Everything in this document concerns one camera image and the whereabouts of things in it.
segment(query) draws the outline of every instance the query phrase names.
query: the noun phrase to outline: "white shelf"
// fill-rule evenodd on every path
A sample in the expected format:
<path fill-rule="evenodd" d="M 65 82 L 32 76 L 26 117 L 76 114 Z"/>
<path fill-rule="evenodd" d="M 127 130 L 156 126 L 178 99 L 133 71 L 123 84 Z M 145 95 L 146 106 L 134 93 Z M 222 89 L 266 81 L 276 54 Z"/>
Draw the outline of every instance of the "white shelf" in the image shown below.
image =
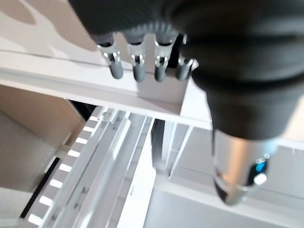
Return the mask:
<path fill-rule="evenodd" d="M 192 80 L 154 80 L 151 35 L 145 38 L 146 79 L 138 84 L 122 35 L 118 45 L 124 75 L 116 80 L 67 2 L 21 0 L 0 3 L 0 9 L 0 84 L 212 128 L 206 95 Z M 303 107 L 298 106 L 284 134 L 287 143 L 304 141 Z"/>

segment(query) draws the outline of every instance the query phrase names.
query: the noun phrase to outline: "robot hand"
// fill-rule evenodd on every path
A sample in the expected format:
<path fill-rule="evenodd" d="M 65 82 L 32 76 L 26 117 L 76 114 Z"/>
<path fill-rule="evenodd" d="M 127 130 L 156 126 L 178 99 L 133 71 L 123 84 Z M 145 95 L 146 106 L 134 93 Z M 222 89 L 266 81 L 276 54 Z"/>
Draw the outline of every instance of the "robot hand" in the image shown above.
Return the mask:
<path fill-rule="evenodd" d="M 220 198 L 236 204 L 266 181 L 276 138 L 304 91 L 304 1 L 69 1 L 115 78 L 122 68 L 114 32 L 130 44 L 137 81 L 144 78 L 143 36 L 155 34 L 159 82 L 177 34 L 187 34 L 180 59 L 199 63 L 192 77 L 207 94 Z"/>

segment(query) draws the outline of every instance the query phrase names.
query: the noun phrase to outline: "white wall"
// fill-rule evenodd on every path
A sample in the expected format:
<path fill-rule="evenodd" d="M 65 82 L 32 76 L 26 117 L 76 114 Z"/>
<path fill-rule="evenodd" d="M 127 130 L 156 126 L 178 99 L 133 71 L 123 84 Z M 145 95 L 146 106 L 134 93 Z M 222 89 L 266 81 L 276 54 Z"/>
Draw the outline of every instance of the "white wall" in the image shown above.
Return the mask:
<path fill-rule="evenodd" d="M 154 189 L 144 228 L 282 228 Z"/>

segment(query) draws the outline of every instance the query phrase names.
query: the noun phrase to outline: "blue led light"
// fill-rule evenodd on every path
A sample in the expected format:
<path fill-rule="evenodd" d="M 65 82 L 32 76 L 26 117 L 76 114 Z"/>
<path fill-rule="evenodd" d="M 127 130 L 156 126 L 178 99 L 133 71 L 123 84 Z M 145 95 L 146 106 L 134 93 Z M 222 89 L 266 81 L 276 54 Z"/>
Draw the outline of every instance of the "blue led light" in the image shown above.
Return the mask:
<path fill-rule="evenodd" d="M 264 166 L 265 166 L 265 162 L 262 162 L 260 164 L 256 164 L 256 171 L 261 172 Z"/>

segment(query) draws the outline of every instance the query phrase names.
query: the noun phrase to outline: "white panel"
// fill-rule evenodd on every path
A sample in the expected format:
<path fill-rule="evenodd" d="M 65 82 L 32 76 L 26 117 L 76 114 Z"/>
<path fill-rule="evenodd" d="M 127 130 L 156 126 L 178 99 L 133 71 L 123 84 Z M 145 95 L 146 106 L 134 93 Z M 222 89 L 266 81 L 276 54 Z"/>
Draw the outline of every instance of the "white panel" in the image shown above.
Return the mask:
<path fill-rule="evenodd" d="M 209 190 L 198 191 L 195 190 L 191 181 L 175 178 L 172 182 L 172 179 L 168 181 L 167 177 L 157 175 L 154 188 L 208 205 L 210 211 L 213 208 L 218 208 L 245 218 L 249 217 L 283 227 L 302 228 L 304 226 L 302 210 L 286 208 L 255 199 L 249 199 L 243 204 L 228 207 L 220 200 L 213 186 L 204 186 L 205 189 Z"/>
<path fill-rule="evenodd" d="M 181 155 L 179 166 L 199 172 L 212 174 L 212 132 L 194 128 Z"/>
<path fill-rule="evenodd" d="M 179 166 L 196 172 L 212 175 L 214 172 L 211 155 L 212 132 L 194 128 Z M 279 146 L 271 158 L 268 179 L 262 189 L 304 199 L 304 152 Z"/>
<path fill-rule="evenodd" d="M 304 152 L 279 147 L 270 161 L 267 182 L 263 189 L 304 199 Z"/>
<path fill-rule="evenodd" d="M 144 228 L 283 228 L 154 189 Z"/>
<path fill-rule="evenodd" d="M 206 93 L 194 83 L 192 78 L 189 79 L 187 84 L 180 114 L 192 119 L 209 122 L 209 127 L 206 129 L 212 129 Z"/>

